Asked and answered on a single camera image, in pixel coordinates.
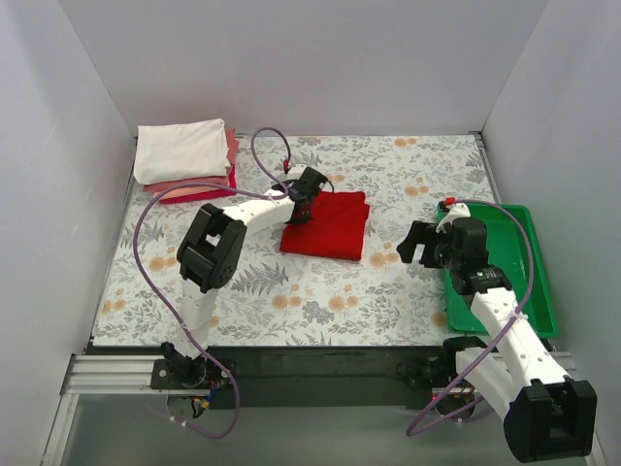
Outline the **red t shirt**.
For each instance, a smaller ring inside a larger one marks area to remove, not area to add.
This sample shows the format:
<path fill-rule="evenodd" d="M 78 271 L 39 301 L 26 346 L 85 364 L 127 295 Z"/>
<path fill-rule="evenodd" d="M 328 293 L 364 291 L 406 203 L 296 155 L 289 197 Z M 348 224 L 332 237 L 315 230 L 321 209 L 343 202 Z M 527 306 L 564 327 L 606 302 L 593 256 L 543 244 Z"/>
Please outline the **red t shirt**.
<path fill-rule="evenodd" d="M 358 262 L 362 257 L 369 212 L 370 206 L 362 191 L 323 191 L 313 203 L 311 220 L 285 227 L 279 250 Z"/>

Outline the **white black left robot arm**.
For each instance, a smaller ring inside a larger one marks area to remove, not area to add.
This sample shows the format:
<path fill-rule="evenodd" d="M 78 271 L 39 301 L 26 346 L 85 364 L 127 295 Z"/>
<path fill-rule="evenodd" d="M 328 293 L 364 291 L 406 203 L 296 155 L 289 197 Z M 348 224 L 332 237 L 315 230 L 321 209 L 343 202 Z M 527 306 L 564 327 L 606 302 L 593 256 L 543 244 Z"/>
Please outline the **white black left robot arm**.
<path fill-rule="evenodd" d="M 208 326 L 218 291 L 233 278 L 245 239 L 279 224 L 311 220 L 313 202 L 329 182 L 311 167 L 275 185 L 258 198 L 220 209 L 200 208 L 178 249 L 182 278 L 180 330 L 161 345 L 167 370 L 184 387 L 202 385 L 208 363 L 201 351 L 208 347 Z"/>

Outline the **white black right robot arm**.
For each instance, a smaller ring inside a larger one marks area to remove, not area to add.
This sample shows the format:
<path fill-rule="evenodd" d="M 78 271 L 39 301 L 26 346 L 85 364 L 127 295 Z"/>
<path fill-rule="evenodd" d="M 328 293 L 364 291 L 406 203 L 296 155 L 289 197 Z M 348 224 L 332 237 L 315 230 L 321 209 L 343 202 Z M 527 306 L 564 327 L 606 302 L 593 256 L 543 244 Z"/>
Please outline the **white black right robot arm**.
<path fill-rule="evenodd" d="M 519 312 L 513 287 L 489 262 L 484 223 L 448 216 L 440 224 L 416 221 L 397 247 L 410 263 L 416 247 L 426 268 L 448 271 L 453 288 L 484 325 L 497 362 L 486 349 L 458 349 L 439 362 L 450 385 L 469 382 L 503 422 L 507 445 L 523 462 L 587 456 L 593 447 L 597 394 L 553 358 Z"/>

